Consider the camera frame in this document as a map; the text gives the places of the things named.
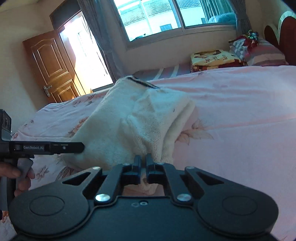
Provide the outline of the pink floral bed sheet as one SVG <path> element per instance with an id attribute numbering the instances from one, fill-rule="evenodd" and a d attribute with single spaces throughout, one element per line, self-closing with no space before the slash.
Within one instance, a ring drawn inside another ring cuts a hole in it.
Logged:
<path id="1" fill-rule="evenodd" d="M 262 191 L 279 207 L 272 234 L 295 240 L 295 66 L 216 69 L 153 80 L 186 92 L 196 108 L 175 142 L 174 165 L 196 166 Z M 68 141 L 107 90 L 48 104 L 15 141 Z M 59 156 L 36 156 L 32 189 L 75 173 Z"/>

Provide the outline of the sliding glass window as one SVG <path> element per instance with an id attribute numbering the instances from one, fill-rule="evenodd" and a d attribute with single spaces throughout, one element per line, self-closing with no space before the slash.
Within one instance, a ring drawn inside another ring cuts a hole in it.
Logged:
<path id="1" fill-rule="evenodd" d="M 132 42 L 150 35 L 205 25 L 235 25 L 229 1 L 113 1 L 120 23 Z"/>

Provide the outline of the shiny gift bow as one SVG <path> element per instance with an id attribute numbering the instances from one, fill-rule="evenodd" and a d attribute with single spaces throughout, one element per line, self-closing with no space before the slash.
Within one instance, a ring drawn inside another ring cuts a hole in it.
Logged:
<path id="1" fill-rule="evenodd" d="M 244 34 L 245 39 L 248 39 L 252 42 L 258 42 L 259 33 L 254 32 L 253 30 L 249 30 L 246 34 Z"/>

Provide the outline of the grey curtain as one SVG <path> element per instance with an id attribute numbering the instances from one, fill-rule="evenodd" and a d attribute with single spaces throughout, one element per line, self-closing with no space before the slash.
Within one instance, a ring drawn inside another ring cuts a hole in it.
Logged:
<path id="1" fill-rule="evenodd" d="M 79 7 L 88 23 L 113 82 L 125 76 L 123 64 L 114 49 L 101 1 L 81 0 Z"/>
<path id="2" fill-rule="evenodd" d="M 206 23 L 235 25 L 237 35 L 251 30 L 246 2 L 241 0 L 201 0 Z"/>

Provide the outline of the striped purple mattress sheet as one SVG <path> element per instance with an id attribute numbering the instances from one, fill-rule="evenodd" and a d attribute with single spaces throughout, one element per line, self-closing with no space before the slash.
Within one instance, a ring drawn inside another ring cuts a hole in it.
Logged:
<path id="1" fill-rule="evenodd" d="M 133 74 L 137 79 L 144 81 L 158 80 L 163 78 L 171 78 L 179 75 L 185 75 L 191 73 L 190 63 L 178 64 L 173 67 L 151 69 L 151 70 L 140 70 Z"/>

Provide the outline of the grey right curtain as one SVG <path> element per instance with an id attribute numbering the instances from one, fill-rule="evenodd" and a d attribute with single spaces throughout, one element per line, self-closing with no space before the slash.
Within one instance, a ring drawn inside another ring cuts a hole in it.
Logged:
<path id="1" fill-rule="evenodd" d="M 246 2 L 241 0 L 201 0 L 206 23 L 235 25 L 237 35 L 251 30 Z"/>

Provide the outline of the red white wooden headboard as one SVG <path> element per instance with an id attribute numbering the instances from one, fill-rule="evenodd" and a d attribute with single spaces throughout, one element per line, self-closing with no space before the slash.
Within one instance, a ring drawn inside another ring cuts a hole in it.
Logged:
<path id="1" fill-rule="evenodd" d="M 296 19 L 293 11 L 284 12 L 276 28 L 273 24 L 264 27 L 264 37 L 285 56 L 289 65 L 295 66 Z"/>

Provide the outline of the brown wooden door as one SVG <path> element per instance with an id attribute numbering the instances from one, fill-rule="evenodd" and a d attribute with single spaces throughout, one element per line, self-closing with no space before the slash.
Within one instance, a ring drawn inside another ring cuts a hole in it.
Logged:
<path id="1" fill-rule="evenodd" d="M 49 103 L 66 102 L 85 95 L 86 92 L 57 31 L 50 31 L 23 41 L 27 60 L 34 78 L 43 86 L 52 85 Z"/>

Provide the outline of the yellow red folded blanket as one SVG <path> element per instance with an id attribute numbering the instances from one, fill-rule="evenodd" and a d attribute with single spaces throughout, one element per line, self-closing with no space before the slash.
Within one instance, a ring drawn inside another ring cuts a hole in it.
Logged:
<path id="1" fill-rule="evenodd" d="M 244 66 L 244 62 L 239 57 L 220 49 L 197 52 L 191 55 L 192 73 L 218 68 L 242 66 Z"/>

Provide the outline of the cream striped knit sweater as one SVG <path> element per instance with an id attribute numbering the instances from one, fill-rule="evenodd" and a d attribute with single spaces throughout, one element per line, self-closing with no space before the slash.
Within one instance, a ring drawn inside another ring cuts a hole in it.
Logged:
<path id="1" fill-rule="evenodd" d="M 121 78 L 73 136 L 84 151 L 63 154 L 62 159 L 75 170 L 110 170 L 147 154 L 157 163 L 172 164 L 175 141 L 194 108 L 182 91 Z"/>

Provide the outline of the grey left curtain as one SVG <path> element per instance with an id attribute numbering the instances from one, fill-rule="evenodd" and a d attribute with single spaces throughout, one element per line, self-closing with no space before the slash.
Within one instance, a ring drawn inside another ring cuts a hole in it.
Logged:
<path id="1" fill-rule="evenodd" d="M 113 82 L 125 76 L 123 64 L 114 49 L 101 1 L 81 0 L 79 7 L 88 23 Z"/>

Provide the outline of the striped red grey pillow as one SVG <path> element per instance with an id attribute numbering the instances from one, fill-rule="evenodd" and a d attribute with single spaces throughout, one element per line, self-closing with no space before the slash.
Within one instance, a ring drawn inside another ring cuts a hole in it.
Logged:
<path id="1" fill-rule="evenodd" d="M 288 65 L 285 55 L 268 41 L 258 41 L 240 36 L 229 42 L 230 52 L 235 54 L 248 66 Z"/>

